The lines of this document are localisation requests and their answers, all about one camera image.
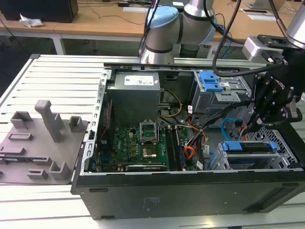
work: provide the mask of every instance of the white table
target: white table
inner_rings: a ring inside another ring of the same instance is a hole
[[[38,99],[50,99],[54,112],[63,119],[77,114],[91,121],[93,104],[104,62],[119,57],[42,55],[29,59],[0,98],[0,141],[10,130],[17,110],[29,111]],[[137,58],[126,58],[129,63]],[[175,59],[176,63],[211,64],[200,59]],[[222,66],[259,67],[246,61],[219,61]],[[242,226],[243,229],[305,228],[305,194],[300,194],[266,214],[217,215],[181,218],[117,219],[94,221],[80,196],[66,186],[16,186],[0,184],[0,228],[22,229],[210,229]]]

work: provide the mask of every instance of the blue drive bracket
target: blue drive bracket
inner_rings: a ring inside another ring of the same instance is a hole
[[[218,78],[213,71],[200,71],[199,75],[206,92],[224,91],[224,88],[218,83]]]
[[[237,141],[229,141],[222,143],[222,147],[224,151],[237,151],[237,150],[243,150],[242,146]]]

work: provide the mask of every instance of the wooden table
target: wooden table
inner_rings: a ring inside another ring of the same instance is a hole
[[[246,8],[244,5],[246,1],[248,0],[243,0],[241,8]],[[24,27],[18,21],[5,20],[3,15],[0,17],[15,36],[52,38],[57,54],[65,54],[62,39],[138,42],[143,35],[143,24],[146,13],[124,12],[122,7],[111,4],[116,2],[112,1],[109,3],[110,5],[104,5],[102,7],[97,7],[96,5],[88,7],[87,0],[79,0],[79,12],[73,23],[44,22],[44,26],[28,28]],[[301,6],[300,2],[289,2],[289,4],[295,9]],[[231,2],[231,0],[214,0],[213,8],[216,13],[222,13],[224,15],[227,25],[235,5],[236,3]],[[295,13],[290,12],[286,8],[281,8],[279,15],[286,27],[288,27]],[[217,16],[217,19],[220,24],[223,24],[223,19],[220,15]],[[233,38],[240,41],[245,41],[248,36],[257,36],[259,34],[282,36],[275,21],[254,21],[242,11],[237,13],[230,32]],[[10,35],[3,24],[0,24],[0,35]],[[215,33],[214,38],[210,42],[212,47],[210,54],[213,53],[215,47],[217,48],[220,39],[221,35]]]

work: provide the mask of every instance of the black computer case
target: black computer case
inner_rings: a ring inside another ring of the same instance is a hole
[[[31,19],[71,23],[78,12],[77,0],[1,0],[0,10],[7,20]]]

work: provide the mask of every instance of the cable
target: cable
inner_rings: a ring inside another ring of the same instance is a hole
[[[107,7],[107,6],[114,6],[114,5],[117,5],[117,3],[112,4],[112,5],[99,5],[99,6],[91,6],[91,5],[88,5],[88,6],[78,6],[78,7]]]
[[[233,24],[233,22],[235,20],[235,17],[237,15],[237,12],[238,12],[238,9],[240,7],[240,4],[241,4],[241,0],[237,0],[237,4],[236,4],[236,7],[234,9],[233,15],[232,15],[232,17],[230,19],[230,22],[229,22],[227,28],[224,31],[223,37],[222,37],[222,39],[220,41],[220,44],[219,44],[219,46],[218,46],[218,48],[216,50],[215,56],[213,58],[213,64],[212,64],[213,71],[214,71],[214,73],[216,75],[218,75],[220,77],[237,77],[237,76],[241,76],[241,75],[257,74],[257,73],[261,73],[261,72],[267,72],[267,71],[269,71],[271,69],[274,69],[274,68],[277,68],[279,66],[283,66],[284,65],[284,61],[276,60],[275,62],[277,62],[277,63],[275,63],[273,65],[269,65],[269,66],[262,67],[262,68],[257,68],[257,69],[252,69],[252,70],[246,70],[246,71],[242,71],[242,72],[221,73],[221,72],[218,71],[218,69],[216,67],[217,57],[218,57],[218,54],[219,54],[219,52],[220,52],[220,50],[221,50],[221,48],[222,48],[222,46],[224,44],[224,40],[226,39],[227,34],[228,34],[228,32],[229,32],[229,30],[230,30],[230,28],[231,28],[231,26],[232,26],[232,24]]]
[[[248,128],[248,126],[243,125],[243,126],[241,126],[240,129],[239,129],[239,134],[240,134],[240,136],[243,137],[243,140],[244,140],[244,141],[248,141],[248,137],[247,137],[246,135],[243,135],[243,132],[244,132],[245,129],[247,129],[247,128]]]
[[[190,120],[187,120],[187,124],[188,124],[189,126],[191,126],[195,131],[199,131],[199,129],[198,129],[196,126],[194,126],[194,125],[191,124],[191,121],[190,121]],[[205,135],[204,132],[202,132],[202,136],[203,136],[203,138],[204,138],[203,144],[205,145],[205,143],[206,143],[206,135]]]
[[[170,91],[169,89],[166,89],[166,88],[164,88],[164,90],[169,92],[173,97],[175,97],[175,99],[178,101],[180,107],[179,107],[179,110],[177,111],[177,113],[175,113],[175,114],[159,115],[158,117],[163,117],[163,118],[177,117],[182,111],[182,103],[181,103],[180,99],[172,91]]]
[[[273,0],[269,0],[269,4],[271,6],[271,9],[272,9],[272,12],[273,12],[275,18],[280,19],[280,16],[277,13],[277,10],[276,10],[275,4],[273,3]]]
[[[217,15],[221,15],[221,16],[222,16],[223,21],[224,21],[224,25],[222,26],[222,25],[219,24],[219,26],[223,27],[224,30],[225,30],[225,19],[224,19],[224,15],[223,15],[222,13],[217,13],[217,14],[215,14],[215,16],[217,16]],[[220,52],[220,54],[223,55],[222,59],[224,59],[226,55],[231,54],[231,53],[233,53],[233,52],[235,51],[236,46],[234,46],[234,48],[233,48],[230,52],[228,52],[229,49],[230,49],[230,47],[231,47],[231,45],[232,45],[232,41],[230,41],[230,45],[227,47],[227,49],[225,50],[224,53]]]
[[[122,18],[121,16],[118,16],[118,15],[106,15],[106,16],[100,16],[100,18],[104,18],[104,17],[118,17],[118,18],[121,18],[121,19],[123,19],[123,20],[125,20],[125,21],[128,21],[128,22],[132,23],[132,24],[136,24],[136,25],[144,25],[144,23],[135,23],[135,22],[132,22],[132,21],[127,20],[126,18]]]
[[[236,119],[234,119],[234,118],[225,118],[224,120],[223,120],[223,122],[221,123],[221,133],[223,133],[223,136],[225,137],[225,139],[227,139],[228,141],[230,141],[231,140],[231,138],[227,135],[227,133],[225,132],[225,130],[224,130],[224,124],[225,124],[225,122],[226,121],[228,121],[228,120],[230,120],[230,121],[232,121],[232,122],[236,122]]]
[[[225,22],[224,22],[224,25],[218,24],[218,26],[219,26],[223,31],[225,30]],[[225,56],[227,55],[227,52],[228,52],[229,48],[231,47],[231,44],[232,44],[232,41],[229,41],[229,45],[227,46],[225,52],[224,52],[224,53],[221,53],[221,54],[223,54],[222,59],[224,59]]]
[[[0,18],[1,23],[4,25],[5,29],[12,35],[13,38],[17,41],[17,43],[20,45],[22,50],[25,52],[25,54],[28,54],[28,51],[23,47],[23,45],[20,43],[20,41],[17,39],[17,37],[14,36],[14,34],[9,30],[9,28],[4,24],[2,19]]]
[[[190,147],[190,146],[187,146],[186,148],[184,148],[184,152],[185,152],[185,155],[186,155],[186,158],[188,159],[188,160],[191,160],[192,159],[192,157],[196,154],[196,151],[192,148],[192,147]]]
[[[286,34],[287,28],[284,25],[284,23],[283,23],[282,19],[280,18],[280,16],[278,15],[276,7],[275,7],[275,4],[273,3],[273,0],[269,0],[269,4],[270,4],[271,9],[273,11],[273,14],[274,14],[274,16],[276,18],[276,23],[277,23],[278,27],[280,28],[280,31],[282,32],[283,36],[286,37],[287,36],[287,34]]]
[[[41,48],[41,47],[46,43],[47,39],[48,39],[48,38],[45,38],[44,41],[43,41],[43,43],[42,43],[41,45],[39,45],[39,46],[37,46],[37,47],[35,47],[35,48],[29,50],[28,53],[31,53],[32,51],[34,51],[34,50],[36,50],[36,49],[38,49],[38,48]]]
[[[121,18],[121,19],[123,19],[123,20],[125,20],[125,21],[128,21],[128,22],[132,23],[132,24],[136,24],[136,25],[143,25],[143,24],[144,24],[144,23],[135,23],[135,22],[132,22],[132,21],[127,20],[126,18],[123,18],[123,17],[118,16],[118,15],[105,15],[105,16],[100,16],[100,15],[99,15],[99,14],[89,5],[88,0],[87,0],[87,4],[88,4],[88,7],[89,7],[96,15],[99,16],[99,19],[105,18],[105,17],[118,17],[118,18]]]
[[[164,118],[161,118],[159,117],[165,124],[167,125],[173,125],[173,126],[181,126],[181,127],[185,127],[185,128],[192,128],[191,126],[188,126],[188,125],[182,125],[182,124],[174,124],[174,123],[171,123],[167,120],[165,120]]]
[[[180,124],[179,120],[176,117],[173,117],[173,119],[176,121],[176,123]]]
[[[187,145],[192,146],[196,142],[196,140],[200,137],[200,135],[204,129],[206,129],[209,125],[213,124],[216,120],[227,115],[231,110],[233,110],[237,107],[240,107],[240,106],[248,106],[251,103],[252,103],[251,100],[246,100],[246,101],[239,102],[239,103],[233,103],[233,104],[230,104],[229,106],[227,106],[226,108],[224,108],[223,110],[220,110],[219,112],[215,113],[210,118],[208,118],[208,120],[203,124],[201,129],[199,129],[199,132],[189,140]]]
[[[105,133],[106,133],[106,131],[107,131],[107,126],[108,126],[108,122],[109,122],[109,108],[110,108],[110,102],[108,102],[107,116],[106,116],[106,126],[105,126],[105,129],[104,129],[104,132],[103,132],[102,135],[101,135],[100,140],[103,139],[103,137],[104,137],[104,135],[105,135]]]
[[[207,19],[209,20],[209,22],[212,24],[212,26],[216,29],[216,31],[218,31],[221,35],[224,35],[224,32],[214,23],[214,21],[212,20],[212,18],[210,17],[209,13],[208,13],[208,9],[206,7],[206,0],[203,0],[203,9],[204,9],[204,13],[207,17]],[[228,37],[227,35],[225,35],[226,39],[238,43],[238,44],[244,44],[243,42],[240,42],[238,40],[235,40],[231,37]]]
[[[292,13],[296,13],[296,12],[297,12],[296,8],[292,7],[292,6],[289,5],[288,3],[285,3],[284,6],[283,6],[283,8],[288,9],[288,10],[289,10],[290,12],[292,12]]]
[[[149,13],[152,9],[152,6],[153,4],[156,2],[155,4],[155,8],[153,9],[153,12],[152,12],[152,16],[151,16],[151,19],[148,21],[148,16],[149,16]],[[143,49],[143,46],[146,42],[146,38],[147,38],[147,35],[148,35],[148,32],[149,32],[149,29],[150,29],[150,26],[151,26],[151,23],[153,21],[153,17],[157,11],[157,8],[158,8],[158,5],[159,5],[159,2],[160,0],[152,0],[149,8],[148,8],[148,11],[147,11],[147,15],[146,15],[146,19],[145,19],[145,26],[144,26],[144,33],[143,33],[143,36],[141,37],[141,40],[140,40],[140,44],[139,44],[139,49],[138,49],[138,56],[142,53],[142,49]]]

